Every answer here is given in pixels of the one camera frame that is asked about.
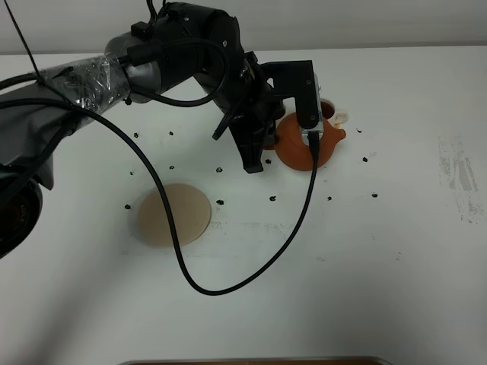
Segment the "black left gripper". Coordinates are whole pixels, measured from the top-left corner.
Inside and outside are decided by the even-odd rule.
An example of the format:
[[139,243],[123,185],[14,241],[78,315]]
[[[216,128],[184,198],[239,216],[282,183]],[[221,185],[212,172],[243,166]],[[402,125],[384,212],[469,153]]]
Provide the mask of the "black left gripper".
[[273,100],[269,84],[256,53],[226,51],[229,77],[213,102],[224,116],[213,132],[218,140],[229,131],[247,173],[263,171],[263,145],[276,144],[276,121],[285,114],[283,102]]

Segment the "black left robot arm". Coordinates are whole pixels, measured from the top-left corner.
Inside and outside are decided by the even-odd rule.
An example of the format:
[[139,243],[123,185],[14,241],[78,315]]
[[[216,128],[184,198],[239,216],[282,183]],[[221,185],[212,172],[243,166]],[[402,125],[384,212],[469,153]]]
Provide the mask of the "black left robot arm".
[[9,78],[1,91],[2,255],[35,227],[60,141],[116,104],[215,103],[224,116],[213,136],[232,134],[248,173],[262,169],[285,113],[255,55],[244,51],[237,19],[185,2],[152,10],[101,56]]

